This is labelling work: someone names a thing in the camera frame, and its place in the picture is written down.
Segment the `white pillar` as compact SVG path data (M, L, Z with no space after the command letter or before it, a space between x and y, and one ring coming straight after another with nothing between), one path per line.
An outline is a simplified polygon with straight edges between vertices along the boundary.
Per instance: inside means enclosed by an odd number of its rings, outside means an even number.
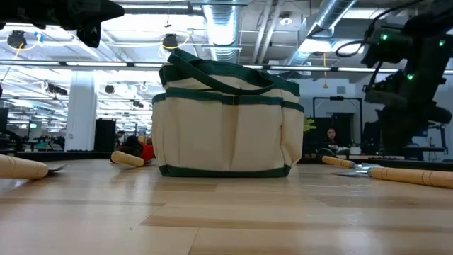
M98 85L94 71L73 71L70 83L65 150L91 151L96 131Z

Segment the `black cabinet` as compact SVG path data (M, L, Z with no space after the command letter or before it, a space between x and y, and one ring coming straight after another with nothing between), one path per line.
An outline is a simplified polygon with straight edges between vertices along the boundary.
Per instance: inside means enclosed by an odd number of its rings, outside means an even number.
M94 150L97 152L113 152L116 139L115 120L96 120Z

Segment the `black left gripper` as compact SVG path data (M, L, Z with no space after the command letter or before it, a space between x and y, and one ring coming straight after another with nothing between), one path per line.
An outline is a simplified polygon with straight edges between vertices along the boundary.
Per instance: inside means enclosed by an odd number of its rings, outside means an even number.
M88 47L99 46L101 21L124 15L124 8L111 0L55 0L59 26L75 30L78 39Z

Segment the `black gantry frame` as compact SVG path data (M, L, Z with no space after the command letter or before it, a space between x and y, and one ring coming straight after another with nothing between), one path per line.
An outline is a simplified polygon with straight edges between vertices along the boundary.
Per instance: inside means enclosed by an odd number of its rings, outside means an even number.
M344 97L344 96L315 96L311 100L311 107L312 107L312 117L316 117L316 110L321 105L316 104L317 100L328 100L328 101L348 101L352 106L358 109L358 123L359 126L354 125L355 128L358 128L358 131L354 131L353 135L355 138L355 142L361 147L362 146L362 138L363 138L363 100L358 97Z

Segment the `narrow silver trowel wooden handle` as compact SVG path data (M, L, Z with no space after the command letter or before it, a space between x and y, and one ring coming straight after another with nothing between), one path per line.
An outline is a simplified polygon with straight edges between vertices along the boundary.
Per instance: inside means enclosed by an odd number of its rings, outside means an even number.
M353 161L347 160L347 159L340 159L336 157L327 157L323 156L321 158L321 161L326 164L334 165L334 166L341 166L344 168L348 169L356 169L356 170L365 170L365 169L371 169L372 167L379 167L377 164L367 164L367 163L362 163L362 164L357 164Z

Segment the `red black gardening glove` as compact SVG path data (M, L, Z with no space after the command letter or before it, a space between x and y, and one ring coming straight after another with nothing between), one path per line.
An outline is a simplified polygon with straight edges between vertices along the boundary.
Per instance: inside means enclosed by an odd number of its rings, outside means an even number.
M139 141L137 136L129 136L118 150L143 159L145 164L148 164L154 158L153 147Z

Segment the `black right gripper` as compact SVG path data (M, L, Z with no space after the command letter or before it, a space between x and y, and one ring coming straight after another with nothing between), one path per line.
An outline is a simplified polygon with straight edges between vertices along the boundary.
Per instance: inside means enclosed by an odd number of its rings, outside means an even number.
M399 70L381 81L365 85L365 101L384 106L377 112L382 122L449 123L453 113L434 101L438 87L446 81L442 75L417 77Z

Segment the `long ceiling light strip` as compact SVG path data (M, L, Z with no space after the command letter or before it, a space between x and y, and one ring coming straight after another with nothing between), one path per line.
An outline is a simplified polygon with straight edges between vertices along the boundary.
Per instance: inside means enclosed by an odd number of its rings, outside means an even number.
M57 62L40 60L16 60L0 59L0 65L39 67L48 69L105 69L105 70L126 70L126 69L159 69L162 62ZM352 72L372 73L374 69L365 67L317 67L317 66L282 66L282 65L258 65L246 64L245 67L257 70L270 71L308 71L308 72Z

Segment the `silver hand fork wooden handle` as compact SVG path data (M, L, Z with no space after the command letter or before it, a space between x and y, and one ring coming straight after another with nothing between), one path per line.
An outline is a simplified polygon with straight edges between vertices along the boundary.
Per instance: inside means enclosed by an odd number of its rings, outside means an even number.
M124 164L128 166L142 167L144 160L121 151L115 151L111 154L110 159L117 164Z

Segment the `black metal table frame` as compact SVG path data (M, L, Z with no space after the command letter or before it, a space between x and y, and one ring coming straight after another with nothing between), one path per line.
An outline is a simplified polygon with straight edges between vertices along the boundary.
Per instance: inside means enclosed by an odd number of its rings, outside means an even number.
M109 159L110 152L17 152L16 157L37 162L55 162L79 159ZM396 157L373 157L367 155L340 155L339 158L347 159L358 164L378 164L380 166L401 169L422 169L453 172L453 162L413 161L397 159Z

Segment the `cream green gardening bag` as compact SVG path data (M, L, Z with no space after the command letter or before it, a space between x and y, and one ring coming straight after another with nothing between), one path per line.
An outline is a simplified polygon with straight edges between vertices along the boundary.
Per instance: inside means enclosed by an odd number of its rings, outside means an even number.
M285 177L301 159L299 85L174 50L159 70L151 138L171 177Z

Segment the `silver ventilation duct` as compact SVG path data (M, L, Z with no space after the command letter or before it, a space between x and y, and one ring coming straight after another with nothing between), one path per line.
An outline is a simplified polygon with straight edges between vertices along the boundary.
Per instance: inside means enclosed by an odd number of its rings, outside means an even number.
M298 31L299 46L285 62L289 66L303 65L313 52L309 43L321 42L322 38L332 38L335 26L356 4L357 0L323 0L319 11L302 22Z
M236 49L239 31L240 6L235 0L217 0L214 5L202 7L206 18L206 33L213 48L210 49L214 61L237 63L239 50Z

